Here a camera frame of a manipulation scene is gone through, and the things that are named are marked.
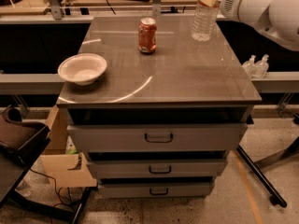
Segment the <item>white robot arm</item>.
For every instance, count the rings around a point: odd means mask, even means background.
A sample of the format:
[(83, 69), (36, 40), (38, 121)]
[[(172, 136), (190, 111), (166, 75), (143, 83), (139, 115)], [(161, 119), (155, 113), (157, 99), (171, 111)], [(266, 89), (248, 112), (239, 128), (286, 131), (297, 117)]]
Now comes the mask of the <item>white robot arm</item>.
[(299, 0), (201, 1), (219, 2), (227, 20), (244, 23), (285, 49), (299, 50)]

